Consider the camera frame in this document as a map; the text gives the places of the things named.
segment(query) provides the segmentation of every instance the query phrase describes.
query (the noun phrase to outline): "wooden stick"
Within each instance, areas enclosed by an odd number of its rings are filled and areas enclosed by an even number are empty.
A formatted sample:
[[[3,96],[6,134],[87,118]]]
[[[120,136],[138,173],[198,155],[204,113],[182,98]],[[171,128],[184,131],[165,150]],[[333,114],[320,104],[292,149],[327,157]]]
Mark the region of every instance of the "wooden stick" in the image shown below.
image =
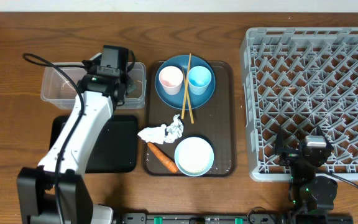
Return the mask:
[[[191,53],[189,54],[189,63],[188,63],[188,65],[187,65],[187,75],[186,75],[186,76],[189,75],[190,62],[191,62]],[[188,82],[185,82],[185,95],[183,96],[183,105],[182,105],[182,107],[181,107],[181,118],[182,118],[182,119],[185,119],[187,86],[188,86]]]
[[[177,165],[170,158],[168,158],[157,146],[155,146],[151,142],[148,142],[147,146],[154,153],[157,159],[159,159],[169,171],[173,172],[174,174],[178,172]]]
[[[188,80],[186,79],[185,76],[185,70],[183,69],[183,67],[181,68],[181,72],[183,74],[183,80],[185,82],[188,82]],[[191,111],[191,103],[190,103],[190,96],[189,96],[189,91],[187,91],[187,105],[189,106],[189,112],[190,112],[190,119],[191,119],[191,123],[194,124],[194,119],[193,119],[193,112]]]

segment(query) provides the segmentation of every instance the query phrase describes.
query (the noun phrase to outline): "chopsticks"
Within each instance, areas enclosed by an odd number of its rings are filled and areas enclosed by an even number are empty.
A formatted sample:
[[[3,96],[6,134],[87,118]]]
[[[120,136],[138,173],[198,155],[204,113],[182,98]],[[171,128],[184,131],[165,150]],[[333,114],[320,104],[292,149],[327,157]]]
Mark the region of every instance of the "chopsticks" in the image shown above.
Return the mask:
[[[191,111],[191,103],[190,103],[190,97],[189,97],[189,92],[188,92],[188,81],[189,81],[188,77],[189,77],[189,71],[190,71],[190,62],[191,62],[191,53],[189,54],[189,63],[187,65],[187,75],[185,77],[185,95],[183,96],[183,105],[181,108],[181,118],[182,119],[185,118],[186,99],[187,99],[191,123],[194,124],[193,112]],[[182,70],[183,75],[185,75],[185,71],[184,71],[183,67],[181,68],[181,70]]]

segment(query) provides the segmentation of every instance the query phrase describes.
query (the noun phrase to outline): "blue plate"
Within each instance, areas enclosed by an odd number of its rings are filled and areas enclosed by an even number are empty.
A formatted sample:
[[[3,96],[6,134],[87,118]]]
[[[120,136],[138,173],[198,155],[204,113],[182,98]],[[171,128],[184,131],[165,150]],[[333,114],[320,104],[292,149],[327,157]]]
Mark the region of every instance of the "blue plate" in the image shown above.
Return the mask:
[[[161,67],[157,71],[157,75],[155,76],[155,89],[157,91],[158,96],[161,98],[162,101],[164,101],[164,103],[168,104],[169,106],[171,106],[173,108],[180,109],[180,110],[181,110],[181,107],[183,106],[183,96],[185,95],[185,83],[183,83],[181,85],[181,88],[180,88],[180,91],[178,94],[169,95],[162,88],[162,85],[159,82],[158,78],[160,76],[160,71],[167,66],[175,66],[175,67],[178,67],[180,70],[183,67],[183,69],[185,70],[185,73],[187,73],[188,62],[189,62],[189,55],[179,55],[179,56],[170,58],[161,65]],[[203,59],[201,59],[199,57],[191,56],[190,67],[193,68],[195,66],[204,66],[204,67],[208,68],[208,70],[212,74],[212,80],[211,80],[211,83],[209,84],[208,88],[206,89],[205,93],[203,93],[202,95],[194,95],[191,93],[190,89],[188,88],[191,109],[195,109],[199,106],[202,106],[204,103],[206,103],[211,98],[212,94],[214,93],[215,85],[216,85],[214,71],[212,71],[212,68],[208,65],[208,63],[206,63]]]

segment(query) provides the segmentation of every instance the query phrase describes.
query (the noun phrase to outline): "plastic bin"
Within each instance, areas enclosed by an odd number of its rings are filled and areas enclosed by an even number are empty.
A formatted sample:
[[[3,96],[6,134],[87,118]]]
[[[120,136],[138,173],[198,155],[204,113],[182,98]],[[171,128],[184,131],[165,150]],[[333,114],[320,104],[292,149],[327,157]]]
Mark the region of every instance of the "plastic bin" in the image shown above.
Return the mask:
[[[55,65],[82,65],[75,63],[55,63]],[[62,70],[75,82],[81,80],[86,71],[83,68],[62,68]],[[128,73],[133,79],[136,90],[127,96],[125,104],[117,109],[140,109],[145,105],[146,94],[146,66],[136,62],[134,68]],[[76,92],[68,80],[54,68],[46,67],[42,80],[41,99],[53,103],[60,109],[71,110],[74,107]]]
[[[251,178],[288,181],[277,130],[296,147],[320,126],[334,146],[323,167],[358,180],[358,27],[251,28],[240,58]]]

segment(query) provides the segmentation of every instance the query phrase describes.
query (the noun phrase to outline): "crumpled tissue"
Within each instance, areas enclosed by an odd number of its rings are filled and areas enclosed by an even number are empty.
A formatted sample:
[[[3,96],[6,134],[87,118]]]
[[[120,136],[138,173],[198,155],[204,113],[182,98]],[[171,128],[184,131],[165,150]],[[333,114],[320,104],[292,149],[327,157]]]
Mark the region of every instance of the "crumpled tissue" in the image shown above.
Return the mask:
[[[183,124],[179,119],[180,114],[173,117],[173,123],[167,127],[162,124],[160,127],[145,128],[137,135],[145,142],[163,144],[173,143],[176,139],[180,138],[183,133]]]

